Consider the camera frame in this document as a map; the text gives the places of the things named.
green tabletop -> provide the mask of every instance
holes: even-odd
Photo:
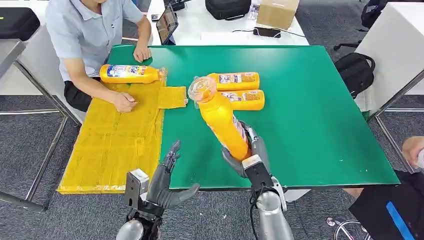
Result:
[[[271,173],[289,188],[397,184],[370,131],[322,46],[154,46],[143,62],[168,69],[168,86],[189,86],[194,76],[258,72],[265,93],[261,111],[236,111],[262,136]],[[137,65],[134,46],[116,46],[108,63]],[[248,188],[222,159],[221,145],[190,100],[166,110],[161,158],[181,140],[172,188]]]

yellow towel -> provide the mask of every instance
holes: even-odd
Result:
[[[136,168],[150,177],[158,165],[164,109],[186,106],[186,87],[150,84],[105,84],[127,92],[138,104],[132,112],[94,98],[73,147],[61,194],[117,194],[125,191],[126,174]]]

tablet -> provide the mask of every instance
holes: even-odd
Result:
[[[159,33],[162,45],[168,44],[170,37],[177,27],[177,15],[174,13],[171,5],[169,4],[162,13],[162,16],[160,16],[159,20],[156,22],[157,32]]]

transparent cap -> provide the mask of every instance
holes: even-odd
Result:
[[[167,76],[168,76],[168,69],[161,67],[158,71],[157,71],[157,76],[159,77],[159,80],[162,82],[167,82]]]
[[[196,103],[205,103],[217,92],[217,83],[208,76],[195,77],[188,88],[188,97]]]

backpack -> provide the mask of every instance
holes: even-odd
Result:
[[[236,20],[244,17],[251,8],[251,0],[205,0],[207,11],[216,20]]]
[[[0,39],[26,41],[40,27],[37,15],[28,7],[0,7]]]
[[[424,2],[424,0],[369,0],[360,15],[362,26],[368,29],[371,28],[388,2]]]
[[[367,55],[352,52],[340,58],[334,65],[353,99],[374,82],[373,71],[376,63]]]

